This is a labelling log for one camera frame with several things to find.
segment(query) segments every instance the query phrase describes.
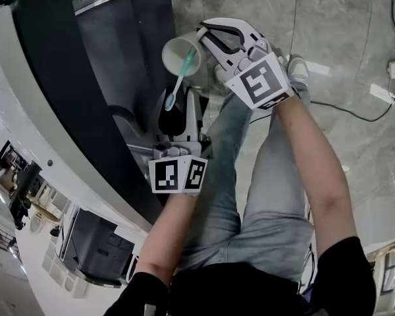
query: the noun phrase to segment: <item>person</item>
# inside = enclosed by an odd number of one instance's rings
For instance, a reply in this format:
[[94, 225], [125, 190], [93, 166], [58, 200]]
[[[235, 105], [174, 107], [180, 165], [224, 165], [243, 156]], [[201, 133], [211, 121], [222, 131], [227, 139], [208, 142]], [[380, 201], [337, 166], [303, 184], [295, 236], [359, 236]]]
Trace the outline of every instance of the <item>person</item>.
[[[199, 197], [170, 196], [132, 280], [106, 316], [373, 314], [375, 282], [348, 183], [309, 113], [309, 71], [301, 57], [290, 58], [288, 77], [299, 97], [273, 109], [242, 223], [234, 164], [251, 110], [230, 93], [207, 133], [213, 159]], [[304, 192], [319, 258], [309, 303], [298, 295], [313, 235]]]

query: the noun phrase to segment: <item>black shirt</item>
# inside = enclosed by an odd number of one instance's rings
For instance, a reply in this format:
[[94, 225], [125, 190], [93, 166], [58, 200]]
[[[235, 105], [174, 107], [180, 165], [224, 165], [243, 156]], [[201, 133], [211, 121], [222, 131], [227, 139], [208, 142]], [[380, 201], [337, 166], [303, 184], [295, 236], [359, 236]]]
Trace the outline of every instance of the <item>black shirt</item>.
[[220, 263], [177, 274], [168, 289], [158, 278], [137, 273], [105, 316], [149, 315], [372, 315], [375, 281], [358, 238], [329, 248], [318, 262], [310, 303], [298, 283], [246, 263]]

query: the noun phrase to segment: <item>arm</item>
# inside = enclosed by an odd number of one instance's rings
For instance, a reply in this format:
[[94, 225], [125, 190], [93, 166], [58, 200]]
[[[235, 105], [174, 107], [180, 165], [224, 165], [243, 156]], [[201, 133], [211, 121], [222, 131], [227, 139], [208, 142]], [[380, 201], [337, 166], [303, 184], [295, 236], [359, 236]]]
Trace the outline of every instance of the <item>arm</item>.
[[187, 194], [169, 197], [140, 251], [136, 273], [149, 273], [166, 286], [170, 285], [186, 242], [196, 200], [197, 197]]
[[348, 183], [338, 157], [304, 104], [292, 97], [277, 109], [309, 199], [320, 257], [337, 242], [357, 236]]

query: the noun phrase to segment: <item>jeans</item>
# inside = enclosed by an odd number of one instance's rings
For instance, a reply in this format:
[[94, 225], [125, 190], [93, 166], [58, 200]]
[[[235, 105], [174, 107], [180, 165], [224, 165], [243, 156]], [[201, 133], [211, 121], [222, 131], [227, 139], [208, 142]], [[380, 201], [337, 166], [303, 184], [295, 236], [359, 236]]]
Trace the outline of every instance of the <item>jeans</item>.
[[[308, 107], [307, 90], [300, 97]], [[213, 159], [208, 162], [178, 271], [244, 262], [298, 282], [313, 226], [305, 218], [302, 181], [275, 109], [257, 154], [243, 222], [237, 213], [234, 164], [251, 114], [231, 93], [208, 130]]]

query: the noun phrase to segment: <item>gray tile floor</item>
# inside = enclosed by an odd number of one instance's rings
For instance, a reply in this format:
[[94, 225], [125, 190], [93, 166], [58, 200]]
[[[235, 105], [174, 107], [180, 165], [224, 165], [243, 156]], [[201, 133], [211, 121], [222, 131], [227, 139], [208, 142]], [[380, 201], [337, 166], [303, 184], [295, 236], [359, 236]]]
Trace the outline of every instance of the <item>gray tile floor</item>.
[[[326, 101], [375, 118], [388, 103], [370, 94], [388, 89], [388, 61], [395, 59], [391, 0], [172, 0], [178, 34], [196, 29], [215, 16], [243, 18], [285, 53], [299, 53], [313, 63], [312, 99]], [[194, 78], [210, 97], [206, 124], [223, 101], [208, 69]], [[390, 89], [395, 92], [395, 80]], [[313, 116], [346, 169], [353, 205], [379, 201], [395, 209], [395, 105], [375, 123], [362, 122], [330, 108], [312, 105]], [[251, 125], [238, 158], [237, 200], [243, 211], [256, 153], [267, 135], [269, 119]]]

